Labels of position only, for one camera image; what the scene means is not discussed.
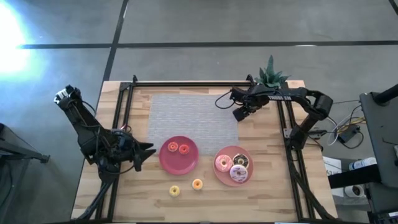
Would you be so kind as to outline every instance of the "sprinkled donut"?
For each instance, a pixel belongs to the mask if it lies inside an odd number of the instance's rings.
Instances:
[[[187,146],[187,145],[181,145],[179,151],[180,151],[180,153],[183,154],[183,155],[188,154],[188,152],[189,152],[189,146]]]
[[[234,165],[239,164],[239,165],[244,166],[245,168],[248,168],[249,167],[249,158],[247,156],[245,156],[244,154],[238,154],[238,155],[234,156],[233,163],[234,163]]]
[[[239,183],[243,183],[248,178],[248,170],[242,165],[234,165],[229,171],[231,178]]]
[[[175,152],[178,149],[178,144],[176,142],[170,142],[169,145],[167,146],[167,149],[170,152]]]
[[[232,159],[227,155],[219,155],[216,159],[216,168],[221,172],[228,172],[232,167]]]

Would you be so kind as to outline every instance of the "green leaves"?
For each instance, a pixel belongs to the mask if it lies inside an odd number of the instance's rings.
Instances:
[[[271,55],[268,59],[267,74],[274,75],[274,57]]]
[[[264,84],[269,88],[280,87],[281,83],[284,83],[290,76],[282,76],[282,71],[275,74],[274,71],[274,58],[271,55],[268,60],[267,68],[260,68],[260,78],[255,78],[255,81],[260,84]]]

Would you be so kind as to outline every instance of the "yellow donut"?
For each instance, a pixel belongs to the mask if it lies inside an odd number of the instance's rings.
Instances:
[[[192,187],[195,190],[200,190],[203,187],[203,182],[200,179],[196,179],[192,182]]]
[[[171,197],[177,197],[180,195],[180,188],[176,185],[173,185],[170,190],[169,190],[169,194]]]

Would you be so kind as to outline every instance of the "pink plate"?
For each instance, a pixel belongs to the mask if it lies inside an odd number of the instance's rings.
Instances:
[[[216,158],[219,155],[227,155],[229,156],[231,159],[236,156],[237,154],[244,154],[245,156],[248,157],[249,159],[249,167],[248,167],[248,178],[242,182],[236,182],[234,181],[230,176],[229,176],[229,172],[221,172],[216,168]],[[216,174],[217,178],[224,184],[228,185],[228,186],[232,186],[232,187],[236,187],[236,186],[240,186],[243,185],[244,183],[246,183],[251,175],[253,174],[253,169],[254,169],[254,165],[253,165],[253,160],[251,159],[250,154],[242,149],[239,146],[227,146],[225,148],[223,148],[222,150],[218,151],[217,155],[214,157],[214,161],[213,161],[213,168],[214,168],[214,173]]]
[[[178,148],[182,144],[189,147],[186,155],[181,154],[178,150],[170,152],[167,146],[170,142],[176,142]],[[163,143],[160,148],[159,161],[162,168],[173,175],[184,175],[192,171],[198,163],[199,152],[197,145],[189,138],[184,136],[174,136]]]

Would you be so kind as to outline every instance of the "wooden tabletop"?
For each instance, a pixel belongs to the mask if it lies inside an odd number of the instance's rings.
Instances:
[[[304,86],[303,81],[288,81],[290,88]],[[97,119],[104,128],[111,128],[120,82],[104,82],[99,98]],[[220,95],[228,87],[140,87],[134,88],[129,125],[139,141],[147,136],[151,98],[156,94]],[[127,91],[124,96],[125,106]],[[119,124],[122,123],[122,106]],[[298,123],[306,117],[294,103]],[[195,170],[175,176],[162,170],[157,155],[142,166],[142,172],[130,171],[120,176],[114,222],[292,222],[297,221],[285,148],[280,131],[279,115],[274,101],[238,123],[239,145],[253,158],[254,173],[248,183],[228,187],[213,171],[213,157],[200,156]],[[303,150],[311,191],[326,210],[337,217],[320,149],[308,145]],[[122,170],[131,164],[124,162]],[[201,179],[201,191],[192,189],[192,181]],[[84,163],[72,218],[81,215],[98,193],[101,181],[95,165]],[[177,185],[181,194],[169,195]],[[109,193],[104,210],[108,211]],[[304,194],[300,198],[308,217]]]

